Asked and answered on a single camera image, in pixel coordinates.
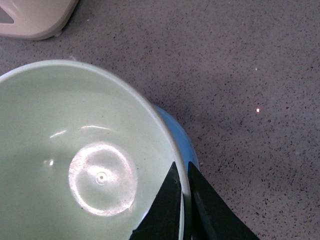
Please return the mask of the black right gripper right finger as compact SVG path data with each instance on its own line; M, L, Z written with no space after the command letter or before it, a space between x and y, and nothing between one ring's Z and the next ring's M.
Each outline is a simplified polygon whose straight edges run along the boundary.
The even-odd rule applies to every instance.
M258 237L227 206L190 161L193 240L257 240Z

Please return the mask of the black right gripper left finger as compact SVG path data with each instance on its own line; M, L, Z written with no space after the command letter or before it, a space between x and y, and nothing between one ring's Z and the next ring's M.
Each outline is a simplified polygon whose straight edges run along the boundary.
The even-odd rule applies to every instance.
M177 240L180 234L182 188L176 163L173 162L155 199L133 240Z

